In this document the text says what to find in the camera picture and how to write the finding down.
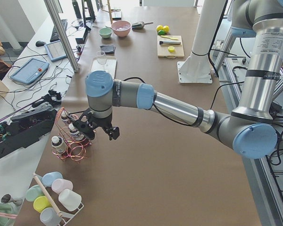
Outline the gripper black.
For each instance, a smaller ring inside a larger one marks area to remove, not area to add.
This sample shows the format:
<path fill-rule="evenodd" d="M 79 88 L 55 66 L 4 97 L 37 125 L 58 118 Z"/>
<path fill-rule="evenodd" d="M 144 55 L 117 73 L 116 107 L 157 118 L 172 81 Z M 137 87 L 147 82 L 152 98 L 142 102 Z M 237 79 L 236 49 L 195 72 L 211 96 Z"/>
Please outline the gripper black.
<path fill-rule="evenodd" d="M 91 109 L 87 109 L 73 122 L 73 125 L 89 140 L 95 138 L 94 130 L 101 127 L 109 136 L 109 140 L 116 140 L 120 136 L 119 127 L 112 126 L 112 113 L 105 118 L 98 118 Z"/>

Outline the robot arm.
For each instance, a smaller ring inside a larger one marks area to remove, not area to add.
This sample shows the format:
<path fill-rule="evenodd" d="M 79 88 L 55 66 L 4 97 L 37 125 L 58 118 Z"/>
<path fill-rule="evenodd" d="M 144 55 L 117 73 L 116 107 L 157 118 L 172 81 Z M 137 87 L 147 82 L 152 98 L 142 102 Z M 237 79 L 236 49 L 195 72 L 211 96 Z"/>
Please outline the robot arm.
<path fill-rule="evenodd" d="M 246 158 L 270 154 L 278 142 L 269 108 L 283 61 L 283 0 L 235 1 L 232 28 L 252 31 L 255 42 L 239 105 L 231 114 L 204 110 L 161 94 L 149 84 L 114 80 L 108 72 L 94 71 L 85 79 L 87 120 L 76 120 L 74 127 L 89 139 L 94 139 L 98 127 L 116 139 L 119 128 L 111 123 L 112 108 L 133 107 L 199 128 Z"/>

